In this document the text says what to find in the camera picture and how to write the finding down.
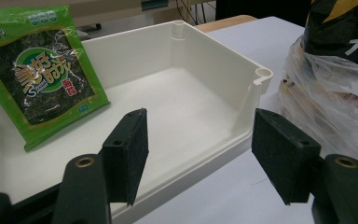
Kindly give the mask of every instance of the white tray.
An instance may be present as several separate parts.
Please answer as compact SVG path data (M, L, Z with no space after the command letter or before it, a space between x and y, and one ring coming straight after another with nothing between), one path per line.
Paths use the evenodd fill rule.
M83 42L111 105L25 153L0 106L0 191L17 203L62 180L73 157L97 153L120 119L147 109L149 156L131 222L224 165L252 133L254 111L273 74L183 21Z

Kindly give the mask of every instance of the white table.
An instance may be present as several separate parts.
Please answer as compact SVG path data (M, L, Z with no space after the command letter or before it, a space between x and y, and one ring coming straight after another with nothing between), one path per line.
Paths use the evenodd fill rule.
M274 72L260 107L277 111L277 90L289 47L304 28L270 17L208 33ZM177 195L136 224L148 223L314 223L313 197L308 203L284 205L251 149Z

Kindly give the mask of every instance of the screw hole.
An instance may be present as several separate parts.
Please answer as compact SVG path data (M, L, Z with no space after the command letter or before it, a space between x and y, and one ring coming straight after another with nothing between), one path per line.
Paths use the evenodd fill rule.
M347 168L357 168L357 163L355 161L344 157L336 158L336 163Z
M94 163L94 158L92 158L92 157L85 157L85 158L82 158L82 159L78 160L78 161L75 163L75 166L77 166L77 167L79 167L79 168L84 168L84 167L91 166L93 163Z

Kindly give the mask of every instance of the plastic bag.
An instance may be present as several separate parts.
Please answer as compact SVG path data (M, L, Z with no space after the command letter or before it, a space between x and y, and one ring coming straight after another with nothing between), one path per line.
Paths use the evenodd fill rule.
M280 113L322 145L358 160L358 64L337 56L290 50L279 88Z
M68 6L0 10L0 104L26 151L109 104Z

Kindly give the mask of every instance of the seaweed snack package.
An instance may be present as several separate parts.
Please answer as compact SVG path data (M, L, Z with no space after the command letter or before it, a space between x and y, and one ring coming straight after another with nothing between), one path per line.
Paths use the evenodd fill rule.
M0 104L26 151L109 104L68 6L0 10Z

